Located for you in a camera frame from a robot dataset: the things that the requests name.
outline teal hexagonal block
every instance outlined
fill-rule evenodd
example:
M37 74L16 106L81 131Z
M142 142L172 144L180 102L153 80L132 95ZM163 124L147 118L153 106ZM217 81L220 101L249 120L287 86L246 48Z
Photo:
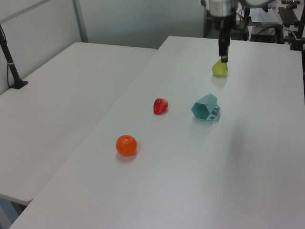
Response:
M192 112L196 118L205 121L216 121L220 118L220 107L217 104L217 97L208 94L199 99L192 107Z

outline green pear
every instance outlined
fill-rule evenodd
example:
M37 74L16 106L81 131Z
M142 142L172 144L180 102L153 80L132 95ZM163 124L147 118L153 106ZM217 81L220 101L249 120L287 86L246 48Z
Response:
M217 76L225 76L228 73L227 63L222 63L221 59L216 62L212 67L212 72Z

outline strawberry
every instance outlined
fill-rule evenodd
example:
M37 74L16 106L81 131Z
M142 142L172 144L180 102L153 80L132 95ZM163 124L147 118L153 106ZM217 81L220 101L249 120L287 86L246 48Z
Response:
M153 104L153 112L160 115L167 110L168 102L165 99L157 98Z

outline gray wall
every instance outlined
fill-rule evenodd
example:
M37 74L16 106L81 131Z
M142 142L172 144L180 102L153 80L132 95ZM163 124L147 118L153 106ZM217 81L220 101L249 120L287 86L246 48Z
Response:
M88 42L158 49L169 35L203 37L200 0L75 0Z
M21 78L81 41L72 0L49 0L1 25ZM0 50L0 94L8 89L6 68Z

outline table surface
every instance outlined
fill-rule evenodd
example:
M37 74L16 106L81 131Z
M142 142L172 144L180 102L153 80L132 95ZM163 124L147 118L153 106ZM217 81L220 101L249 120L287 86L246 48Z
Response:
M0 96L0 197L27 205L155 54L75 43Z
M232 41L220 78L217 54L217 40L169 37L11 229L304 228L301 53ZM209 93L215 123L191 111ZM135 156L117 153L123 134Z

